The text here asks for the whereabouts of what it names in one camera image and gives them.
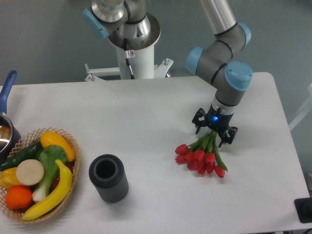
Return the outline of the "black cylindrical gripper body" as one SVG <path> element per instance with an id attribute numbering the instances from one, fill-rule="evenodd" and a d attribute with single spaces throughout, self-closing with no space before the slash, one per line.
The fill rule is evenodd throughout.
<path id="1" fill-rule="evenodd" d="M 216 132 L 225 132 L 229 128 L 229 123 L 233 117 L 231 115 L 224 115 L 218 110 L 215 110 L 213 107 L 209 108 L 209 111 L 204 117 L 204 122 L 207 127 L 216 131 Z"/>

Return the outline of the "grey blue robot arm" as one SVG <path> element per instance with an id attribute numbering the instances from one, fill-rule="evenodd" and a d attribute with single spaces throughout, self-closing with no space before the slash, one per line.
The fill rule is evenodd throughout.
<path id="1" fill-rule="evenodd" d="M 185 66 L 216 89 L 208 111 L 199 109 L 192 122 L 200 130 L 217 132 L 222 144 L 231 144 L 237 133 L 229 125 L 253 77 L 251 67 L 234 61 L 234 55 L 251 40 L 251 31 L 236 21 L 226 0 L 203 0 L 206 19 L 215 41 L 206 49 L 196 47 Z M 90 30 L 108 38 L 116 48 L 122 79 L 155 78 L 160 68 L 154 64 L 154 45 L 161 29 L 158 20 L 147 12 L 144 0 L 94 0 L 82 13 Z"/>

